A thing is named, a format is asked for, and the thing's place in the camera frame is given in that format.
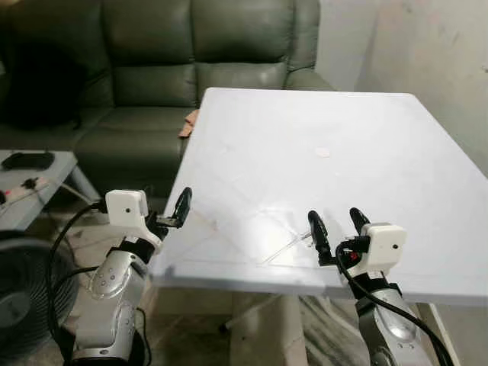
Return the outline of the white plastic table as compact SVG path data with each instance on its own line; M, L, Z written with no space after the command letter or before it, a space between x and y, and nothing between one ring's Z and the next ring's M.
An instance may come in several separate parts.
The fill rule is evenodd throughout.
M415 95L209 88L171 202L191 212L151 258L160 287L351 297L320 266L307 214L330 244L349 210L404 227L388 279L405 300L485 307L488 181Z

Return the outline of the brown paper piece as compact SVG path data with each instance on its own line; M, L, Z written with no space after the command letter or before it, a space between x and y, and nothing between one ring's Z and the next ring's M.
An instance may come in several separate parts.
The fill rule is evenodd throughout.
M180 133L178 133L178 137L181 137L181 139L188 139L191 136L197 122L199 112L199 109L194 109L194 111L189 112L188 115L185 115L184 126L182 126Z

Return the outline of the small grey side table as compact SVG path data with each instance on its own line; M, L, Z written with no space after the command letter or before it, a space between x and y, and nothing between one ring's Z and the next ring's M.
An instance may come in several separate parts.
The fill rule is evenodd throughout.
M49 184L38 195L0 207L0 230L26 230L42 214L46 202L60 189L72 192L88 204L101 199L95 186L78 167L77 158L72 152L53 151L53 154L56 156L55 161L44 171L4 171L0 168L0 189L11 188L28 178L43 177L49 180Z

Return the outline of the white power strip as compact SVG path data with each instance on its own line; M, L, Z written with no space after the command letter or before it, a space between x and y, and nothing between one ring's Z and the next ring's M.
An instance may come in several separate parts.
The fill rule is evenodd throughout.
M0 189L0 207L17 203L22 199L38 195L49 184L49 180L43 177L28 178L23 182Z

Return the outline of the flat black case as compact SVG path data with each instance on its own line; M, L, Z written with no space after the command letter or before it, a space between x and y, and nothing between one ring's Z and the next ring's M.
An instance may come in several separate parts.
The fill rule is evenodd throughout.
M32 170L44 171L52 166L56 156L51 151L42 152L13 152L0 162L4 171Z

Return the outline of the black floor fan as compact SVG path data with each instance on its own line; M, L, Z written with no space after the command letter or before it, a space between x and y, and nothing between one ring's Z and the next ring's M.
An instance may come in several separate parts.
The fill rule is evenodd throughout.
M51 244L0 231L0 366L11 366L51 341L44 275Z

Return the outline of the black cushion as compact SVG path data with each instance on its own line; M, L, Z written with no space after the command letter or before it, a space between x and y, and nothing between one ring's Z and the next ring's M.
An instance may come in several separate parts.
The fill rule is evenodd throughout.
M79 99L86 86L86 67L50 43L20 43L14 51L0 121L25 131L66 124L79 129Z

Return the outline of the dark green leather sofa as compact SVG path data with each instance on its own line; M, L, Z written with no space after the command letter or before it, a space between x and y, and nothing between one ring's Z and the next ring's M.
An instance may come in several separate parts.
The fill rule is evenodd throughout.
M319 0L13 0L0 5L0 104L15 45L50 43L83 64L82 124L25 131L0 149L70 151L105 193L167 198L185 115L210 87L327 91L315 72Z

